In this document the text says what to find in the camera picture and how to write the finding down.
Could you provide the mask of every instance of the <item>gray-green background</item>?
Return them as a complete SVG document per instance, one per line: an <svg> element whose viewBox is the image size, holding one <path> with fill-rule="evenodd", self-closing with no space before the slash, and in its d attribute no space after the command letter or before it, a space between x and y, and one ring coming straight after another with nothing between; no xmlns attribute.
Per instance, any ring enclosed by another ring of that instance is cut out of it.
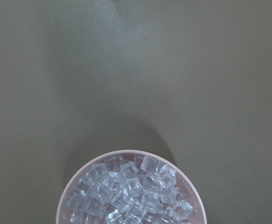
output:
<svg viewBox="0 0 272 224"><path fill-rule="evenodd" d="M118 149L174 162L209 224L272 223L272 1L0 1L0 224L54 223Z"/></svg>

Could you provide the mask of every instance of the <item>table surface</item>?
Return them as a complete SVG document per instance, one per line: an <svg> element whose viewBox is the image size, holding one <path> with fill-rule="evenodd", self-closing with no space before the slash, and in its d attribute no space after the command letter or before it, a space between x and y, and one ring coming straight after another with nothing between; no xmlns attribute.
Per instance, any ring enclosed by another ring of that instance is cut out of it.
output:
<svg viewBox="0 0 272 224"><path fill-rule="evenodd" d="M0 1L0 224L54 223L120 149L178 166L209 224L272 223L272 1Z"/></svg>

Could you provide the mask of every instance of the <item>clear ice cube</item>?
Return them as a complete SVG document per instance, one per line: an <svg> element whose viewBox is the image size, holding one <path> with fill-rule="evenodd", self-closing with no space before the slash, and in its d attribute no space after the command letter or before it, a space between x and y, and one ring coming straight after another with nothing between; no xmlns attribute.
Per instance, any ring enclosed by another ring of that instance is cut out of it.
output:
<svg viewBox="0 0 272 224"><path fill-rule="evenodd" d="M103 184L106 185L110 191L118 193L124 184L124 178L121 173L108 172L107 176L103 180Z"/></svg>
<svg viewBox="0 0 272 224"><path fill-rule="evenodd" d="M145 175L144 174L138 174L137 177L138 177L140 183L143 184L143 181L145 179Z"/></svg>
<svg viewBox="0 0 272 224"><path fill-rule="evenodd" d="M168 206L168 204L166 204L166 203L160 203L158 206L157 212L162 211L164 213L167 206Z"/></svg>
<svg viewBox="0 0 272 224"><path fill-rule="evenodd" d="M169 205L173 205L175 203L175 199L177 197L177 188L163 188L161 192L161 201L163 203L167 203Z"/></svg>
<svg viewBox="0 0 272 224"><path fill-rule="evenodd" d="M177 181L175 178L175 171L170 166L165 164L160 169L160 180L162 181L165 188L170 188L176 185Z"/></svg>
<svg viewBox="0 0 272 224"><path fill-rule="evenodd" d="M62 219L65 221L70 221L71 216L72 216L72 210L64 210L62 214Z"/></svg>
<svg viewBox="0 0 272 224"><path fill-rule="evenodd" d="M143 161L141 163L140 169L147 173L152 173L153 175L157 175L160 172L161 167L164 163L156 158L151 156L144 156Z"/></svg>
<svg viewBox="0 0 272 224"><path fill-rule="evenodd" d="M182 191L180 188L176 187L177 188L177 197L176 197L176 201L181 201L181 200L184 200L186 199L186 193L184 191Z"/></svg>
<svg viewBox="0 0 272 224"><path fill-rule="evenodd" d="M87 206L85 211L93 216L99 216L106 209L107 205L103 205L96 197L87 197L86 200Z"/></svg>
<svg viewBox="0 0 272 224"><path fill-rule="evenodd" d="M65 206L68 209L73 210L79 203L80 199L81 199L81 195L77 192L72 192L69 196L69 199L67 200L67 202L65 203Z"/></svg>
<svg viewBox="0 0 272 224"><path fill-rule="evenodd" d="M161 210L161 212L156 212L156 213L151 213L151 212L146 212L144 217L142 218L142 223L143 224L158 224L159 220L161 217L164 215L164 210Z"/></svg>
<svg viewBox="0 0 272 224"><path fill-rule="evenodd" d="M89 224L106 224L106 215L101 215L97 217L95 223L89 223Z"/></svg>
<svg viewBox="0 0 272 224"><path fill-rule="evenodd" d="M112 156L104 160L108 171L119 172L121 170L122 156Z"/></svg>
<svg viewBox="0 0 272 224"><path fill-rule="evenodd" d="M82 220L82 222L75 222L75 224L101 224L102 217L93 216L91 214L87 214L86 219Z"/></svg>
<svg viewBox="0 0 272 224"><path fill-rule="evenodd" d="M188 219L193 211L193 207L186 201L176 201L172 206L175 219L181 221Z"/></svg>
<svg viewBox="0 0 272 224"><path fill-rule="evenodd" d="M134 217L134 218L126 218L124 224L142 224L141 219Z"/></svg>
<svg viewBox="0 0 272 224"><path fill-rule="evenodd" d="M148 173L143 180L143 188L158 193L163 189L163 186L159 176L154 176L153 174Z"/></svg>
<svg viewBox="0 0 272 224"><path fill-rule="evenodd" d="M167 207L163 217L160 219L161 224L178 224L178 220L174 218L174 213L171 207Z"/></svg>
<svg viewBox="0 0 272 224"><path fill-rule="evenodd" d="M135 177L138 173L138 169L134 165L134 162L130 161L128 163L121 165L121 173L125 178Z"/></svg>
<svg viewBox="0 0 272 224"><path fill-rule="evenodd" d="M132 202L130 200L124 200L122 195L117 194L113 197L111 204L117 208L121 213L126 212L131 206Z"/></svg>
<svg viewBox="0 0 272 224"><path fill-rule="evenodd" d="M131 160L128 160L128 159L123 158L123 159L121 160L121 165L126 164L126 163L128 163L128 162L131 162Z"/></svg>
<svg viewBox="0 0 272 224"><path fill-rule="evenodd" d="M74 208L72 212L72 216L70 218L71 222L79 222L85 217L85 207L87 206L87 198L81 197L77 206Z"/></svg>
<svg viewBox="0 0 272 224"><path fill-rule="evenodd" d="M142 185L138 178L127 179L123 188L122 195L126 200L132 197L136 197L142 189Z"/></svg>
<svg viewBox="0 0 272 224"><path fill-rule="evenodd" d="M99 182L107 173L106 165L104 163L93 164L88 173L88 176L92 179L92 182Z"/></svg>
<svg viewBox="0 0 272 224"><path fill-rule="evenodd" d="M89 178L87 176L83 176L78 179L75 189L80 192L83 196L86 196L91 188L91 184L89 183Z"/></svg>
<svg viewBox="0 0 272 224"><path fill-rule="evenodd" d="M133 204L126 212L127 218L142 218L145 215L146 211L144 210L142 204L137 200L134 199Z"/></svg>
<svg viewBox="0 0 272 224"><path fill-rule="evenodd" d="M93 190L93 194L102 204L105 204L111 201L115 192L110 191L106 185L98 183Z"/></svg>
<svg viewBox="0 0 272 224"><path fill-rule="evenodd" d="M104 210L102 210L102 215L108 215L109 213L113 212L115 207L111 204L111 202L106 204Z"/></svg>
<svg viewBox="0 0 272 224"><path fill-rule="evenodd" d="M137 169L140 169L141 163L143 161L144 156L143 155L137 155L134 157L134 164L137 167Z"/></svg>
<svg viewBox="0 0 272 224"><path fill-rule="evenodd" d="M118 209L115 209L113 212L106 216L107 224L123 224L123 218Z"/></svg>
<svg viewBox="0 0 272 224"><path fill-rule="evenodd" d="M160 195L150 190L144 190L141 197L143 208L151 213L156 213Z"/></svg>
<svg viewBox="0 0 272 224"><path fill-rule="evenodd" d="M138 196L137 196L137 197L134 197L134 198L137 199L138 201L141 201L142 195L143 195L143 188L142 188L142 189L140 190L140 192L138 193Z"/></svg>

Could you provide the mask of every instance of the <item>bowl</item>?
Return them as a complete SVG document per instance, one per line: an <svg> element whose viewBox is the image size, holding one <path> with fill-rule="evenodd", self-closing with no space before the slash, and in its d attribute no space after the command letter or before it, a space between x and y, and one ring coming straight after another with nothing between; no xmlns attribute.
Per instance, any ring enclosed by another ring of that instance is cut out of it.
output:
<svg viewBox="0 0 272 224"><path fill-rule="evenodd" d="M138 150L120 150L106 153L91 160L86 165L84 165L80 170L78 170L78 172L68 182L61 195L56 214L56 224L72 224L70 221L66 220L66 217L69 216L70 211L65 207L65 203L78 179L86 173L86 171L91 167L91 165L95 163L101 163L108 157L119 155L129 160L133 160L133 158L136 155L149 155L151 157L163 161L165 164L168 164L170 167L172 167L176 171L177 186L186 192L187 202L189 202L193 206L193 212L191 216L187 219L187 222L191 224L207 224L206 213L202 201L200 199L200 196L198 195L197 190L195 189L191 181L188 179L188 177L186 177L186 175L182 171L180 171L179 168L174 166L166 159L163 159L160 156L148 152Z"/></svg>

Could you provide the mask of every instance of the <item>bowl of ice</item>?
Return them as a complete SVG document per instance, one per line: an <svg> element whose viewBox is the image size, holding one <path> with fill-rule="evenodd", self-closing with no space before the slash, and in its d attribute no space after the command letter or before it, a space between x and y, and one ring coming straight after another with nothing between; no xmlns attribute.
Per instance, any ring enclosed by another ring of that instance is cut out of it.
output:
<svg viewBox="0 0 272 224"><path fill-rule="evenodd" d="M197 190L169 161L120 150L84 165L60 198L56 224L207 224Z"/></svg>

